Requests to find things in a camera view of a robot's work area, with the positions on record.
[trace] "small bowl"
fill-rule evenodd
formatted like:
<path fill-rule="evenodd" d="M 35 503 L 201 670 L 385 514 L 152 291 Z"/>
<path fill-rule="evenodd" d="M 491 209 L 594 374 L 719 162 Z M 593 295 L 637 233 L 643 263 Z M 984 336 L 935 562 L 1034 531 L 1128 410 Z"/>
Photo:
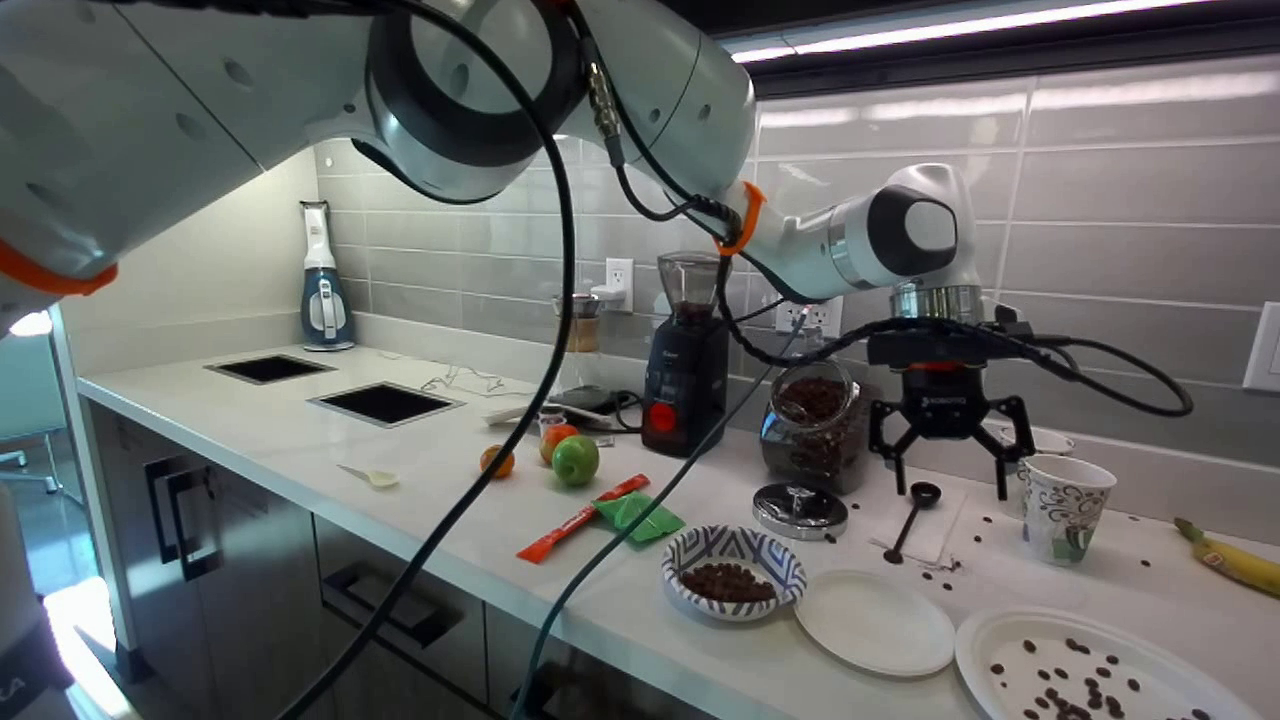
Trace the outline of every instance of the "small bowl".
<path fill-rule="evenodd" d="M 735 562 L 754 581 L 766 581 L 770 597 L 766 600 L 704 597 L 678 581 L 682 571 L 694 571 L 704 562 Z M 677 544 L 662 557 L 662 587 L 677 608 L 687 608 L 694 615 L 708 615 L 719 622 L 754 622 L 804 597 L 804 562 L 789 544 L 779 544 L 766 531 L 708 524 L 677 537 Z"/>

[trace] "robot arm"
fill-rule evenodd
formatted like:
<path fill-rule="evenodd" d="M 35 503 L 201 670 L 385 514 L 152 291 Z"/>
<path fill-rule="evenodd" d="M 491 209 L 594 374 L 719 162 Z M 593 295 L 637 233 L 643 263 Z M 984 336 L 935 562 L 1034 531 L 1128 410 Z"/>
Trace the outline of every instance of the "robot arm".
<path fill-rule="evenodd" d="M 76 3 L 8 0 L 0 16 L 0 328 L 112 280 L 116 255 L 258 167 L 350 136 L 424 197 L 477 204 L 508 187 L 534 136 L 450 36 L 385 0 Z M 638 171 L 719 201 L 744 255 L 791 300 L 848 286 L 967 285 L 964 187 L 948 167 L 895 171 L 824 214 L 779 214 L 740 185 L 754 136 L 746 77 L 646 0 L 579 0 L 631 139 L 607 136 L 598 64 L 552 0 L 435 3 L 497 49 L 538 114 Z"/>

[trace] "black coffee grinder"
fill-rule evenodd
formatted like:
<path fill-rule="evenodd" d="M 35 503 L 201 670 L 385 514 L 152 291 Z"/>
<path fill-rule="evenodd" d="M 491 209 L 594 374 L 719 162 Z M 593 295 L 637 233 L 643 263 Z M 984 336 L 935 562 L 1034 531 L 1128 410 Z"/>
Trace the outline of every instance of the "black coffee grinder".
<path fill-rule="evenodd" d="M 714 315 L 714 255 L 660 255 L 671 315 L 652 333 L 638 440 L 662 456 L 693 456 L 725 415 L 726 328 Z"/>

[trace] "kitchen counter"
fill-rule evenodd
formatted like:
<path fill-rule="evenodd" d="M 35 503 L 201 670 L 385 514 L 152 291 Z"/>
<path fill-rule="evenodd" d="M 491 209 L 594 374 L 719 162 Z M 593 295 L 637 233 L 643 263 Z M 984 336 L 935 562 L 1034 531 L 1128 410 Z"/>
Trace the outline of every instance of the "kitchen counter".
<path fill-rule="evenodd" d="M 501 440 L 501 433 L 484 428 L 484 415 L 528 401 L 528 385 L 379 348 L 309 359 L 330 365 L 330 372 L 242 385 L 208 372 L 213 359 L 179 359 L 78 374 L 78 394 L 395 557 L 416 553 L 472 484 L 481 446 Z M 450 406 L 385 428 L 317 402 L 317 394 L 364 385 L 424 387 Z M 372 492 L 340 464 L 395 470 L 398 488 Z M 549 484 L 531 440 L 519 445 L 516 464 L 510 480 L 491 484 L 472 503 L 432 557 L 428 571 L 501 612 L 538 622 L 568 577 L 607 537 L 602 527 L 586 527 L 549 562 L 516 560 L 516 546 L 586 498 Z M 646 470 L 662 484 L 677 468 L 677 460 L 652 456 L 626 437 L 602 446 L 598 484 L 614 484 L 631 470 Z M 882 514 L 898 518 L 906 503 L 893 494 L 887 470 L 868 468 L 848 494 L 856 503 L 851 527 L 836 544 L 789 541 L 800 553 L 804 571 L 893 571 L 898 582 L 935 597 L 954 622 L 979 608 L 1006 603 L 1095 615 L 1178 652 L 1224 678 L 1261 714 L 1280 714 L 1280 688 L 1270 678 L 1280 603 L 1190 562 L 1164 518 L 1106 513 L 1095 546 L 1079 567 L 1045 567 L 1022 557 L 1020 524 L 1002 514 L 992 484 L 926 475 L 944 484 L 954 513 L 948 513 L 948 518 L 919 514 L 915 531 L 944 537 L 944 557 L 958 560 L 958 567 L 919 560 L 887 567 L 881 560 L 873 527 L 882 527 Z M 666 507 L 687 524 L 754 527 L 750 492 L 759 484 L 764 464 L 754 440 L 746 433 L 726 433 L 725 445 L 687 470 L 682 488 L 671 492 Z M 602 560 L 568 603 L 557 636 L 711 714 L 979 714 L 954 666 L 926 678 L 881 678 L 832 661 L 789 615 L 754 629 L 694 618 L 662 600 L 660 557 L 660 546 L 620 546 Z"/>

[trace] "paper cup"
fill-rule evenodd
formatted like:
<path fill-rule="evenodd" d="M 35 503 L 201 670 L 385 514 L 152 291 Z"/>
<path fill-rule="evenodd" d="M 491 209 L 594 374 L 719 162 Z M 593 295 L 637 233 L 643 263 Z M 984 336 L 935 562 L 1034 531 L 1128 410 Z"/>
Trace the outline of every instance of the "paper cup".
<path fill-rule="evenodd" d="M 1079 456 L 1030 456 L 1020 468 L 1027 492 L 1027 544 L 1048 562 L 1079 562 L 1106 507 L 1117 475 Z"/>

